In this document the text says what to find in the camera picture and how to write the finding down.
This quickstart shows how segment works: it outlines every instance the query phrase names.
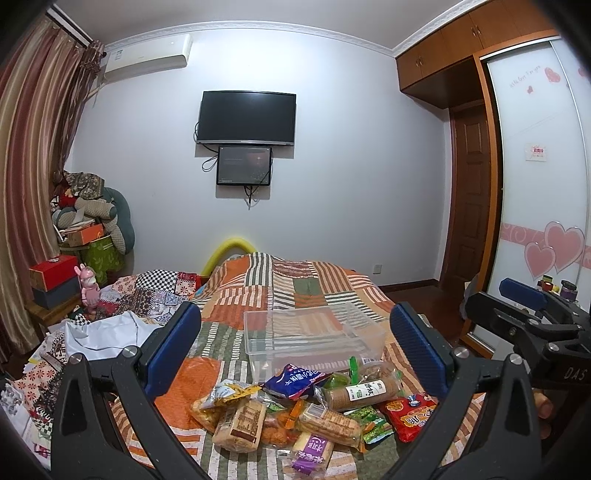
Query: red snack bag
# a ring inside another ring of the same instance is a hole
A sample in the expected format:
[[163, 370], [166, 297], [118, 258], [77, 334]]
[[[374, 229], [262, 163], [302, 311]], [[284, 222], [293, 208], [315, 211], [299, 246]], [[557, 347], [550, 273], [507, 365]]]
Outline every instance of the red snack bag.
[[379, 409], [389, 418], [401, 442], [412, 442], [435, 410], [437, 403], [426, 393], [395, 398]]

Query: blue gripper pad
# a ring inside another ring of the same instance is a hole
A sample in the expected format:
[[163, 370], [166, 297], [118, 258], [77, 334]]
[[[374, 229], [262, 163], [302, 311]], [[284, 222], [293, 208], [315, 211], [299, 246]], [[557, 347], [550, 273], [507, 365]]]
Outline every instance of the blue gripper pad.
[[449, 343], [438, 331], [427, 326], [405, 301], [392, 309], [390, 329], [425, 392], [443, 400], [454, 374], [452, 348]]
[[548, 305], [548, 300], [544, 292], [512, 278], [506, 278], [501, 282], [499, 292], [506, 299], [516, 301], [535, 312], [545, 309], [546, 305]]
[[199, 307], [184, 301], [167, 324], [146, 340], [138, 369], [150, 400], [168, 391], [200, 329]]

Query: ceiling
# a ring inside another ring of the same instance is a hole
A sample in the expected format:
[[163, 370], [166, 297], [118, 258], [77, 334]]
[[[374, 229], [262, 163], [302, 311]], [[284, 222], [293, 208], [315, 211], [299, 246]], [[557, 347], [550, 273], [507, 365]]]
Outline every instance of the ceiling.
[[217, 20], [319, 27], [394, 48], [458, 0], [59, 0], [106, 44], [158, 28]]

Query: green bag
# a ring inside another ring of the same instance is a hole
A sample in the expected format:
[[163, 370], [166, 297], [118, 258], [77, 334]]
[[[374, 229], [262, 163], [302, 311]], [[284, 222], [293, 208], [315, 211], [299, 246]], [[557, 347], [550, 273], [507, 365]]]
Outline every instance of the green bag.
[[82, 254], [84, 264], [92, 268], [96, 273], [96, 281], [99, 285], [107, 281], [107, 270], [119, 271], [125, 265], [123, 255], [121, 255], [107, 235], [88, 244], [88, 250]]

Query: striped quilt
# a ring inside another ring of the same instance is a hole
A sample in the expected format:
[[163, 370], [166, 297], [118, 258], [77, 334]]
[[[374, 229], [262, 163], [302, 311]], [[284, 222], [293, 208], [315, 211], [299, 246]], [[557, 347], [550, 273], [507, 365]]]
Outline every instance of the striped quilt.
[[[243, 342], [244, 312], [351, 302], [384, 329], [384, 359], [402, 372], [410, 391], [422, 391], [389, 331], [387, 319], [394, 304], [365, 275], [325, 262], [293, 262], [254, 253], [225, 262], [192, 301], [202, 311], [201, 331], [168, 393], [157, 398], [155, 404], [189, 454], [214, 480], [295, 480], [301, 476], [289, 467], [286, 458], [278, 457], [272, 449], [261, 447], [248, 454], [220, 449], [213, 445], [211, 434], [189, 415], [191, 403], [208, 394], [220, 380], [252, 381]], [[461, 454], [481, 401], [482, 397], [473, 400], [443, 463]], [[120, 403], [113, 406], [113, 415], [132, 456], [150, 465]], [[399, 443], [396, 435], [387, 437], [364, 455], [347, 447], [337, 448], [326, 478], [381, 478], [404, 448], [406, 445]]]

